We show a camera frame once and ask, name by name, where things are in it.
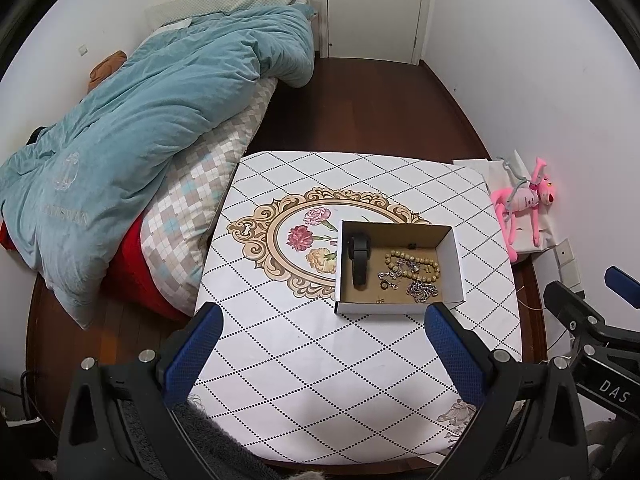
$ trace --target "white door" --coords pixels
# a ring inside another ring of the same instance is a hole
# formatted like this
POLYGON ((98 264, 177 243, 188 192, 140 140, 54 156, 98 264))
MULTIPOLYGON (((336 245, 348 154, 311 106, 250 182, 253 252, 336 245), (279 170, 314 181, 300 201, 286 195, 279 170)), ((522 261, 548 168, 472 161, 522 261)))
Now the white door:
POLYGON ((420 1, 327 0, 329 57, 411 63, 420 1))

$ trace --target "white tablecloth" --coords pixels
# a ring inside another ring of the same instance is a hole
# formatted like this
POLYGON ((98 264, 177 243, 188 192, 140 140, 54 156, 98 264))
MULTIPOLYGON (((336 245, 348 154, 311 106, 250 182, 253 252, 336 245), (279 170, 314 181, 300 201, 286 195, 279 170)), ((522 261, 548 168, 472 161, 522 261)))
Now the white tablecloth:
POLYGON ((190 399, 272 460, 443 450, 474 408, 459 401, 421 316, 334 314, 338 218, 456 226, 467 301, 454 313, 520 359, 513 275, 479 174, 391 156, 262 152, 242 159, 214 232, 198 306, 220 304, 225 328, 190 399), (330 216, 318 223, 320 208, 330 216))

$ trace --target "pink stuffed animal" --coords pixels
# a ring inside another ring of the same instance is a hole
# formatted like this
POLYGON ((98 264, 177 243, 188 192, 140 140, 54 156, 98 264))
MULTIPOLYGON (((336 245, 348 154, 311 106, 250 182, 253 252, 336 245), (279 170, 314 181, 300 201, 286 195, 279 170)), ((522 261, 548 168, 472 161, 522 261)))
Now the pink stuffed animal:
POLYGON ((491 202, 494 204, 495 215, 507 245, 509 260, 515 262, 518 253, 513 249, 513 241, 516 237, 516 222, 512 215, 516 211, 531 209, 531 226, 533 228, 533 243, 540 246, 540 228, 538 225, 538 209, 540 203, 551 205, 556 198, 556 188, 546 175, 542 175, 542 169, 546 162, 537 157, 536 169, 529 183, 529 187, 518 187, 514 191, 513 187, 505 187, 491 193, 491 202), (507 234, 507 222, 511 221, 511 229, 507 234))

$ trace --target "screw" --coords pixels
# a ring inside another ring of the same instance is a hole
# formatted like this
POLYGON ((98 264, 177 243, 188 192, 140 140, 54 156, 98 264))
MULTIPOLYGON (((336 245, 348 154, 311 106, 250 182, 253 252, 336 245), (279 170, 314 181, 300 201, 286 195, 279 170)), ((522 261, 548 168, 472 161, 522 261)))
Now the screw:
POLYGON ((153 350, 143 350, 138 354, 138 361, 142 363, 148 363, 156 358, 156 353, 153 350))
POLYGON ((498 348, 497 350, 494 350, 494 358, 499 363, 506 363, 507 361, 509 361, 509 359, 511 359, 511 355, 506 350, 498 348))
POLYGON ((566 359, 562 356, 554 357, 554 364, 556 365, 556 368, 560 368, 561 370, 568 367, 566 359))
POLYGON ((82 359, 80 363, 80 367, 82 370, 88 370, 89 368, 93 368, 95 365, 95 359, 93 357, 85 357, 82 359))

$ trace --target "blue blanket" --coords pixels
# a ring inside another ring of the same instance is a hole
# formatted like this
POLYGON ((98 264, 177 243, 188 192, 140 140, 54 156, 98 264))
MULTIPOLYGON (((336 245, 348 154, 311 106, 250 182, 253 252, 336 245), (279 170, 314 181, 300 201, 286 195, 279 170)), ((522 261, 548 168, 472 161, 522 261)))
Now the blue blanket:
POLYGON ((82 327, 171 157, 243 110, 258 78, 309 81, 312 13, 257 7, 158 34, 0 168, 0 212, 12 241, 82 327))

